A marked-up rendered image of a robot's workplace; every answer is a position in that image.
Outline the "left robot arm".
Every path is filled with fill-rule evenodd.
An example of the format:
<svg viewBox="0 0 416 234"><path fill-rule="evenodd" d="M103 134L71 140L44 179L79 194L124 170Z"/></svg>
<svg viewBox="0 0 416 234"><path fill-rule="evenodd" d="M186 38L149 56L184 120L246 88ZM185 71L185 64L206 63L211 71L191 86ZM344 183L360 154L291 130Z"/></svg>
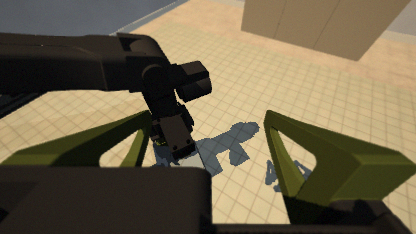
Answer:
<svg viewBox="0 0 416 234"><path fill-rule="evenodd" d="M200 61L171 64L152 37L116 34L0 33L0 95L129 90L142 93L152 114L165 116L177 107L174 89L184 103L212 92L209 71ZM196 151L180 102L169 117L152 114L153 126L159 138L166 138L174 160Z"/></svg>

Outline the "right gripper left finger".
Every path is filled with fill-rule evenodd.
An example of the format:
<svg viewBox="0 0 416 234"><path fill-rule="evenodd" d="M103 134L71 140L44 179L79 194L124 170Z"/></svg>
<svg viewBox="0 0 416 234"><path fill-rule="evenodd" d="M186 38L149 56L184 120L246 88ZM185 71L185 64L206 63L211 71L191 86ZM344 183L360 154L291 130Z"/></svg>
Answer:
<svg viewBox="0 0 416 234"><path fill-rule="evenodd" d="M0 165L100 166L108 150L135 133L120 166L142 166L152 129L149 110L123 119L17 150Z"/></svg>

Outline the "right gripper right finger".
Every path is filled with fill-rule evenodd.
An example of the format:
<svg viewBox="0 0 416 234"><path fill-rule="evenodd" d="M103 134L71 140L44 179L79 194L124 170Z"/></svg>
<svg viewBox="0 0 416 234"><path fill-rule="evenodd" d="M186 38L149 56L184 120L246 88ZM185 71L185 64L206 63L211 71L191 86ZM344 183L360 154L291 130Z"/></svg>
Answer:
<svg viewBox="0 0 416 234"><path fill-rule="evenodd" d="M312 224L336 200L383 200L416 174L400 151L267 110L264 129L290 224ZM282 134L314 155L305 180Z"/></svg>

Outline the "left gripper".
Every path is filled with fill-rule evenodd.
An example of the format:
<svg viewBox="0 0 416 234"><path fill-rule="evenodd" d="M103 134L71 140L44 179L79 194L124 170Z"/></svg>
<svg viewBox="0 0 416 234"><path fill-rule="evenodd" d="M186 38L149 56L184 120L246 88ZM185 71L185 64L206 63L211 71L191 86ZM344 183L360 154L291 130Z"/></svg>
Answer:
<svg viewBox="0 0 416 234"><path fill-rule="evenodd" d="M184 104L182 104L181 106L183 107L183 109L185 111L185 114L186 114L186 119L187 119L187 124L188 124L187 129L188 129L189 133L192 133L193 132L193 127L192 126L194 126L194 120L192 119L192 117L191 117L190 113L188 112L186 106ZM153 116L157 117L157 118L166 118L166 117L169 117L169 116L173 115L177 111L177 109L178 109L178 103L177 103L176 109L172 113L170 113L168 115L165 115L165 116L157 116L157 115L154 115L152 113L151 114ZM165 137L159 138L159 136L158 136L158 134L157 134L157 132L156 132L153 124L152 124L150 139L152 140L153 143L155 143L155 141L156 141L156 143L157 143L158 146L168 146L168 143L167 143Z"/></svg>

